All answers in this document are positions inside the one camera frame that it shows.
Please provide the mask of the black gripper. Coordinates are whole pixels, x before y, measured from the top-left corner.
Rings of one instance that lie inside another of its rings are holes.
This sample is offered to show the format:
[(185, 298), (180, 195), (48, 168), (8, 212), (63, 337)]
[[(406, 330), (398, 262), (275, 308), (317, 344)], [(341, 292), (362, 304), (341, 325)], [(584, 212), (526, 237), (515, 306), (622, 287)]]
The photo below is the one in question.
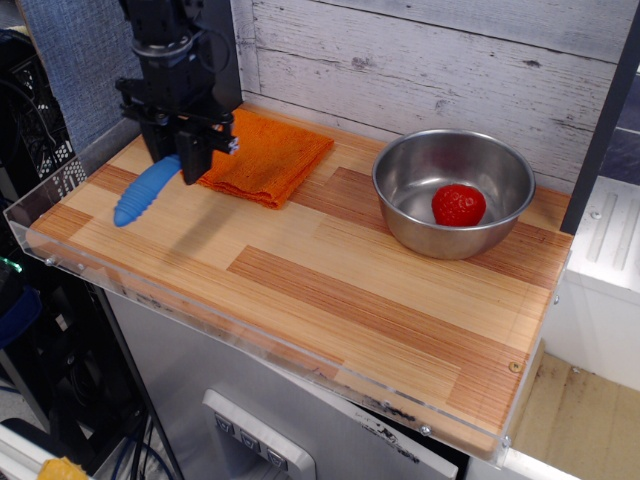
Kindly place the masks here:
[(135, 42), (133, 51), (142, 77), (116, 82), (123, 115), (139, 123), (154, 163), (177, 151), (184, 182), (193, 185), (211, 169), (213, 150), (232, 153), (238, 148), (233, 111), (213, 93), (211, 43)]

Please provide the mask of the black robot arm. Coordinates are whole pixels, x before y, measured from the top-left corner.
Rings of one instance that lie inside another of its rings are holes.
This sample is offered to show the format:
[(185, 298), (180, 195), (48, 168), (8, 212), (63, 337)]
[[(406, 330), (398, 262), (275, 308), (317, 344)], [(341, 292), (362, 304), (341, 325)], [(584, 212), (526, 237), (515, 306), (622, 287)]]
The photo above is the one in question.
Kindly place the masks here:
[(231, 5), (227, 1), (124, 1), (139, 79), (120, 78), (124, 117), (138, 123), (154, 162), (175, 155), (186, 184), (238, 141), (242, 103)]

